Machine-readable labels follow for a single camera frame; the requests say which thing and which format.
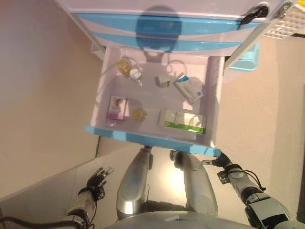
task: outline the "blue container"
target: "blue container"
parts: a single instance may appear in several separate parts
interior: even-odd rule
[[[247,51],[230,69],[251,72],[258,66],[260,53],[260,42],[256,43],[249,51]]]

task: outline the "metal robot leg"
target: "metal robot leg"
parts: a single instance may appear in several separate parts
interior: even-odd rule
[[[147,173],[152,160],[151,149],[150,146],[140,149],[121,181],[116,199],[119,220],[142,212]]]
[[[192,154],[172,151],[171,159],[184,173],[187,210],[217,216],[215,194],[205,168]]]

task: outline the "white basket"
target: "white basket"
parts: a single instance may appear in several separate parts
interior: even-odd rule
[[[296,4],[291,7],[288,14],[282,20],[270,28],[265,36],[283,39],[304,29],[305,8]]]

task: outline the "white cabinet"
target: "white cabinet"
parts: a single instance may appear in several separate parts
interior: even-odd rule
[[[106,46],[93,116],[86,130],[122,141],[218,156],[220,150],[213,147],[224,57],[232,55],[226,67],[233,63],[274,22],[275,13],[285,2],[60,0],[92,41],[100,48]],[[241,20],[249,15],[260,16],[241,26]],[[119,76],[116,62],[124,55],[142,67],[142,88]],[[203,98],[187,107],[174,86],[160,91],[154,83],[158,73],[177,77],[182,71],[203,85]],[[107,119],[111,95],[129,100],[126,121],[115,125]],[[133,101],[147,112],[142,123],[135,123],[129,115],[136,108]],[[206,133],[162,129],[158,117],[165,108],[206,116]]]

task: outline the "blue drawer trim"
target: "blue drawer trim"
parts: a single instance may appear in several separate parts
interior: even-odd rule
[[[100,129],[90,125],[87,125],[85,127],[85,130],[95,135],[109,137],[124,142],[136,142],[146,146],[159,146],[163,148],[175,149],[183,152],[203,154],[209,156],[220,156],[221,153],[220,149],[211,148],[208,146],[191,145],[187,143],[175,142],[155,137],[130,134],[127,132]]]
[[[166,17],[132,14],[77,13],[77,16],[111,28],[156,36],[203,35],[236,31],[240,21]],[[243,27],[249,29],[259,25],[251,22]]]
[[[155,39],[143,37],[129,37],[121,35],[111,35],[98,32],[92,32],[95,36],[101,37],[121,45],[134,48],[146,48],[163,51],[202,51],[217,50],[239,46],[241,42],[198,42],[198,41],[181,41],[171,39]]]

